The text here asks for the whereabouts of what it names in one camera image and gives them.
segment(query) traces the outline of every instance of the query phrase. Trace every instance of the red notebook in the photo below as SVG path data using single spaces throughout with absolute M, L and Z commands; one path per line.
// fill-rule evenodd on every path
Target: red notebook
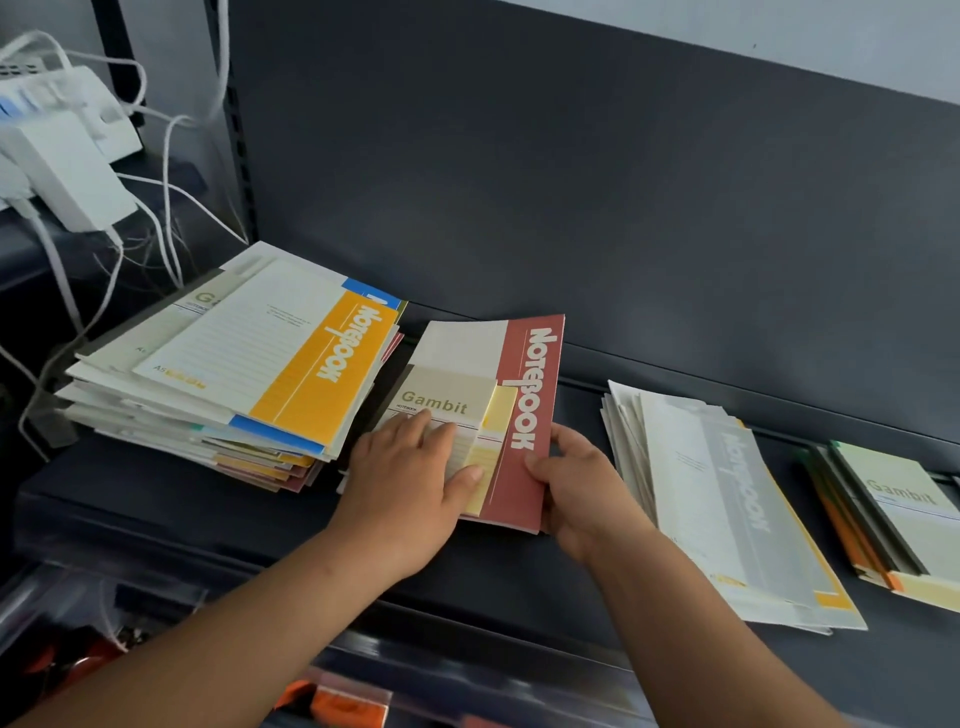
M 564 316 L 510 321 L 432 321 L 410 365 L 496 377 L 517 387 L 514 413 L 480 515 L 465 519 L 540 531 L 543 484 L 523 464 L 528 452 L 550 452 Z

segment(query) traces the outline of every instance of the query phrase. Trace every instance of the stack of notebooks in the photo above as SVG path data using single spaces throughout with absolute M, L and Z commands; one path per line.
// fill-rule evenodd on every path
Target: stack of notebooks
M 367 429 L 425 408 L 431 427 L 456 424 L 447 475 L 473 464 L 484 469 L 462 518 L 537 533 L 543 485 L 524 456 L 550 451 L 563 339 L 562 315 L 430 322 Z M 348 487 L 346 473 L 339 491 Z
M 843 443 L 803 461 L 861 579 L 960 612 L 960 510 L 919 463 Z
M 634 498 L 746 621 L 830 634 L 867 625 L 722 407 L 610 382 L 601 416 Z
M 337 458 L 405 302 L 263 242 L 78 352 L 71 420 L 269 490 Z

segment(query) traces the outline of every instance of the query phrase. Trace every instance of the right hand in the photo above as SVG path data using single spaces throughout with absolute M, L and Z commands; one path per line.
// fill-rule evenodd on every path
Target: right hand
M 576 430 L 553 424 L 562 457 L 527 455 L 530 474 L 549 486 L 544 530 L 575 561 L 589 566 L 603 544 L 656 530 L 607 456 Z

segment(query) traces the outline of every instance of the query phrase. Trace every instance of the power strip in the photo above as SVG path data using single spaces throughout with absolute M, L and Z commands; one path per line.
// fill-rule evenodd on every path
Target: power strip
M 0 124 L 39 112 L 72 110 L 108 162 L 143 149 L 140 135 L 120 102 L 90 68 L 75 65 L 55 71 L 30 73 L 30 65 L 16 66 L 28 73 L 8 75 L 13 64 L 0 68 Z

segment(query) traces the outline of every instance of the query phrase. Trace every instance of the hand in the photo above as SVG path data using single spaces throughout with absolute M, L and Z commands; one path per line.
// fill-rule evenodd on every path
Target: hand
M 563 457 L 527 455 L 531 475 L 549 486 L 543 530 L 575 561 L 590 566 L 604 543 L 655 529 L 607 456 L 576 430 L 553 424 Z
M 357 441 L 347 489 L 326 530 L 372 548 L 392 584 L 437 554 L 483 475 L 472 465 L 444 484 L 457 428 L 447 424 L 424 434 L 429 423 L 428 409 L 397 415 Z

